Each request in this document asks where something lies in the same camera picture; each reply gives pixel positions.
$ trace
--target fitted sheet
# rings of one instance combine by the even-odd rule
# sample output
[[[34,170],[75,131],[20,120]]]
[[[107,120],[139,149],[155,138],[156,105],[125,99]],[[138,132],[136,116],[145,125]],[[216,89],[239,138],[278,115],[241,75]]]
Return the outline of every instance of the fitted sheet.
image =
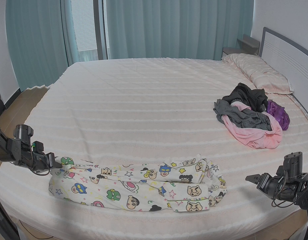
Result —
[[[222,61],[172,58],[78,62],[32,110],[26,124],[46,152],[82,164],[161,163],[196,154],[220,165],[228,193],[208,211],[131,212],[81,205],[49,194],[49,176],[3,163],[0,201],[7,212],[45,233],[74,239],[237,239],[298,209],[272,208],[246,182],[275,174],[284,155],[302,151],[308,172],[308,119],[290,95],[269,94],[291,123],[275,149],[238,142],[217,121],[214,102],[239,83],[255,86]]]

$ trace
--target floor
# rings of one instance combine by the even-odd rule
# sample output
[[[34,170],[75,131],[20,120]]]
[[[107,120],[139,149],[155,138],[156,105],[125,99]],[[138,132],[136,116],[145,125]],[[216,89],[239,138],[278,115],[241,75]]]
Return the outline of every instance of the floor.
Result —
[[[25,122],[32,109],[41,100],[47,90],[48,89],[46,87],[25,90],[18,96],[12,105],[4,111],[4,113],[0,116],[0,127],[8,137],[13,138],[13,130],[15,129],[16,125],[23,124]],[[12,220],[17,223],[17,225],[24,231],[29,240],[51,237],[26,225],[25,223],[23,223],[25,226],[24,229],[19,220],[16,218],[12,218]],[[275,225],[269,226],[255,234],[241,238],[239,240],[284,240],[290,237],[298,228],[304,225],[306,221],[306,211],[299,210],[276,223]]]

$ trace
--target headboard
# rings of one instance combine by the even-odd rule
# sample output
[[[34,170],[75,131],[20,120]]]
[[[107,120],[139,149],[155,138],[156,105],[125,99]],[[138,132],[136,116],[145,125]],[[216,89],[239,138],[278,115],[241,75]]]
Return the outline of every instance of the headboard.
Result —
[[[288,79],[294,89],[293,96],[308,112],[308,50],[264,27],[259,55]]]

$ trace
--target bed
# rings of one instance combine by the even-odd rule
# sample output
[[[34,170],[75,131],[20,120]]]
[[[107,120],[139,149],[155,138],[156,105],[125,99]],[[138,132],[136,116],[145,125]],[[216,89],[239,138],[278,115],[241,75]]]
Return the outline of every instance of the bed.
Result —
[[[272,208],[271,200],[244,179],[263,172],[275,174],[284,155],[296,151],[303,152],[303,171],[308,172],[308,99],[304,100],[299,89],[299,79],[287,73],[307,68],[307,74],[296,74],[308,77],[308,58],[302,57],[304,50],[287,41],[264,30],[262,58],[287,74],[295,89],[295,97],[268,94],[285,107],[291,120],[275,149],[244,146],[217,121],[212,110],[216,99],[231,93],[239,82],[252,89],[255,86],[235,68],[213,60],[139,58],[75,63],[50,87],[25,122],[34,129],[32,140],[43,142],[46,152],[82,164],[160,163],[166,157],[186,160],[204,154],[219,164],[228,186],[228,194],[209,211],[131,212],[68,202],[49,194],[49,176],[39,177],[10,163],[0,167],[4,208],[63,240],[235,240],[280,221],[298,207]],[[287,58],[289,66],[281,67]]]

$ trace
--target pillow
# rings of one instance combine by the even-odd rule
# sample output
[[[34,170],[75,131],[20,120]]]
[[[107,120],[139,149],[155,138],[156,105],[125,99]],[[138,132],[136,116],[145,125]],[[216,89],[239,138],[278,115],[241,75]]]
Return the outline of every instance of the pillow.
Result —
[[[237,67],[257,89],[266,93],[291,94],[288,79],[272,69],[261,57],[251,54],[233,53],[222,58],[223,61]]]

